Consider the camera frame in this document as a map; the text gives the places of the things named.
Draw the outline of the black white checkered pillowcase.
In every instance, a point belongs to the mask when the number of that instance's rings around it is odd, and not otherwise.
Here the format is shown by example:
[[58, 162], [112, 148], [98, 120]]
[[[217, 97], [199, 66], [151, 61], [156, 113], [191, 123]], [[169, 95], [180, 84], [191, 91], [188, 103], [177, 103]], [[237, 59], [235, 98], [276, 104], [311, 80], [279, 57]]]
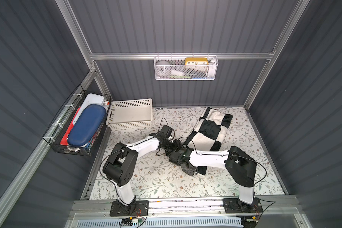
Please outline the black white checkered pillowcase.
[[222, 142], [232, 122], [233, 115], [224, 114], [207, 107], [194, 129], [184, 141], [184, 145], [196, 149], [192, 153], [192, 161], [197, 164], [196, 173], [205, 175], [207, 167], [225, 168], [228, 157], [226, 151], [220, 153]]

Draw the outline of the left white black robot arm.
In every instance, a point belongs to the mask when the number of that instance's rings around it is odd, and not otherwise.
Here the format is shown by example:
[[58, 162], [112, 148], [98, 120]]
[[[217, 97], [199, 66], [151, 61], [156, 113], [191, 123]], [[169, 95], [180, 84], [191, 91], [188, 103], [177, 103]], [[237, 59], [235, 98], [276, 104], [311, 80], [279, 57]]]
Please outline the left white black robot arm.
[[106, 179], [114, 184], [117, 200], [124, 206], [129, 206], [135, 201], [129, 181], [133, 177], [137, 160], [143, 156], [162, 149], [169, 156], [182, 148], [178, 140], [171, 140], [163, 133], [150, 134], [138, 142], [123, 144], [117, 143], [113, 151], [105, 161], [102, 173]]

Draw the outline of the white perforated plastic basket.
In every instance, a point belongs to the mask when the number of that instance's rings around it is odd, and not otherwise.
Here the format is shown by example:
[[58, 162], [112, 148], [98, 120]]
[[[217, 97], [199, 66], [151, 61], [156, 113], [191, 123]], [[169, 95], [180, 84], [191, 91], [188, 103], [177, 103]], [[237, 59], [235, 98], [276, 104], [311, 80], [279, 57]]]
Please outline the white perforated plastic basket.
[[106, 125], [112, 130], [151, 127], [153, 120], [152, 99], [113, 101]]

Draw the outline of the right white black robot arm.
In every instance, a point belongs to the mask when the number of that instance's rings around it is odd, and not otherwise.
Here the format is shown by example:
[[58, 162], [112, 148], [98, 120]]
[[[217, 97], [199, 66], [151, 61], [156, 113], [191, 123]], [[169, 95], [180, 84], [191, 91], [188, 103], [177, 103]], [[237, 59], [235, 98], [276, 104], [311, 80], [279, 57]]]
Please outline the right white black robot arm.
[[170, 162], [178, 165], [182, 170], [193, 176], [201, 166], [224, 169], [229, 172], [233, 180], [239, 185], [239, 201], [252, 205], [254, 200], [254, 184], [257, 161], [236, 146], [225, 151], [201, 151], [188, 146], [171, 152]]

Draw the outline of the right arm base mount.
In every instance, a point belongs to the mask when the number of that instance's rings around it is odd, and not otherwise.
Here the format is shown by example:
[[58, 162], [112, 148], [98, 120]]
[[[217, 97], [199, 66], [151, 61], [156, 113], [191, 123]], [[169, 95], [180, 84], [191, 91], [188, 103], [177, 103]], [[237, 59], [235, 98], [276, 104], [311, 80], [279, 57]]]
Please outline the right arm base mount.
[[253, 198], [252, 204], [247, 204], [240, 201], [239, 198], [224, 198], [222, 206], [227, 214], [236, 213], [254, 213], [260, 214], [263, 208], [259, 198]]

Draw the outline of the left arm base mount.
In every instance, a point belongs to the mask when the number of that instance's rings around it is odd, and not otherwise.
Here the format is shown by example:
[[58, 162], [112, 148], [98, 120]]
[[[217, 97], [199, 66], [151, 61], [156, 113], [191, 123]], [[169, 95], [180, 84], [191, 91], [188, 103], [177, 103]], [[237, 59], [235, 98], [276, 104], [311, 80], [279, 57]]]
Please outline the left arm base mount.
[[118, 200], [112, 202], [109, 216], [110, 217], [121, 217], [121, 216], [147, 216], [149, 211], [148, 200], [137, 200], [132, 202], [130, 205], [125, 206]]

